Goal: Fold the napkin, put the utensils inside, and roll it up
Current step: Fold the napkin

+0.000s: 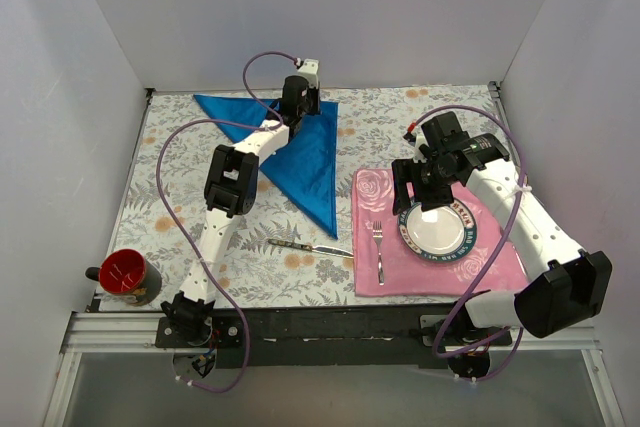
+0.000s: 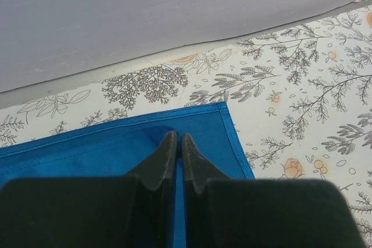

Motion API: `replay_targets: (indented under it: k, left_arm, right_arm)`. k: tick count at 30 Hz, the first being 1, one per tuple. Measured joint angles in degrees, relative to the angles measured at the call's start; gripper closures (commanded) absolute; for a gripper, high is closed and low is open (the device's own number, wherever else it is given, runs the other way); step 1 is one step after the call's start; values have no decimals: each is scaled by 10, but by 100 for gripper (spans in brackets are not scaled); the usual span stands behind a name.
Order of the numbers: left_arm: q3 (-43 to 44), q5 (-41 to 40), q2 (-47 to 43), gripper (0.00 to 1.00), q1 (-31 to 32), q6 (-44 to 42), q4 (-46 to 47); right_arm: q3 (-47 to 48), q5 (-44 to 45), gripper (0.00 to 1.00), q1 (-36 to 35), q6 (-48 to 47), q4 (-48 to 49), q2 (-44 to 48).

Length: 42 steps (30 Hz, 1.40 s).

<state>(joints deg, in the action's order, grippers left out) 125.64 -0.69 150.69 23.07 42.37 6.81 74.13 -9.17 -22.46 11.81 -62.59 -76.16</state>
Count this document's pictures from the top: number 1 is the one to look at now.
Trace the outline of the patterned handle table knife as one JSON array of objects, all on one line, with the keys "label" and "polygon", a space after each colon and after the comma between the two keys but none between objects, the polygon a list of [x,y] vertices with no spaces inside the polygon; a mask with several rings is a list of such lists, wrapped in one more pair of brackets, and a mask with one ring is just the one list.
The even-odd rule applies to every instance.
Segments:
[{"label": "patterned handle table knife", "polygon": [[296,242],[280,240],[280,239],[268,239],[267,243],[270,245],[278,246],[282,248],[300,250],[300,251],[311,252],[311,253],[318,253],[322,255],[330,255],[330,256],[336,256],[341,258],[354,257],[354,255],[349,251],[335,248],[335,247],[330,247],[330,246],[323,246],[323,245],[314,246],[310,244],[302,244],[302,243],[296,243]]}]

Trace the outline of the blue cloth napkin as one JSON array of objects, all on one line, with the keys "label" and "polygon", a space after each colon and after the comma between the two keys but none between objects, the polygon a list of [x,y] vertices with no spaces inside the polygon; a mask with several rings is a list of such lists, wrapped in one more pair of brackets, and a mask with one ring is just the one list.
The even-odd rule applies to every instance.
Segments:
[{"label": "blue cloth napkin", "polygon": [[[247,125],[259,126],[267,110],[251,98],[194,96],[204,113],[224,123],[220,130],[234,143],[246,139]],[[260,170],[327,235],[338,237],[336,147],[338,104],[322,101],[320,113],[303,119],[300,132],[261,164]]]}]

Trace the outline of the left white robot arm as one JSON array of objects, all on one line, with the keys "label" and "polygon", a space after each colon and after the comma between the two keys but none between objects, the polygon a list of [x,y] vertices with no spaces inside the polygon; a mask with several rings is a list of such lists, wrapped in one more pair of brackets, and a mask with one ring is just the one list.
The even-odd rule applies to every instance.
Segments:
[{"label": "left white robot arm", "polygon": [[188,345],[200,347],[212,337],[211,311],[221,292],[212,268],[223,259],[241,216],[254,205],[260,165],[294,138],[305,116],[319,113],[318,75],[288,76],[266,119],[244,140],[214,150],[204,186],[205,224],[200,240],[190,242],[197,260],[174,300],[161,304],[171,328]]}]

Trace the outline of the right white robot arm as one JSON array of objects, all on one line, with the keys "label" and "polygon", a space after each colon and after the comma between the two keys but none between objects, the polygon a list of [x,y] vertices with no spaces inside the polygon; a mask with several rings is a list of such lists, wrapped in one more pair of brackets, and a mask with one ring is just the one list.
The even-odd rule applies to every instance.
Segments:
[{"label": "right white robot arm", "polygon": [[526,185],[523,163],[514,163],[495,135],[464,131],[455,111],[438,108],[408,127],[404,139],[414,155],[392,163],[392,211],[445,207],[454,200],[453,185],[466,187],[501,226],[496,247],[515,247],[528,283],[519,292],[479,293],[474,279],[436,337],[454,334],[471,345],[489,329],[521,328],[545,338],[598,315],[612,273],[609,258],[567,235]]}]

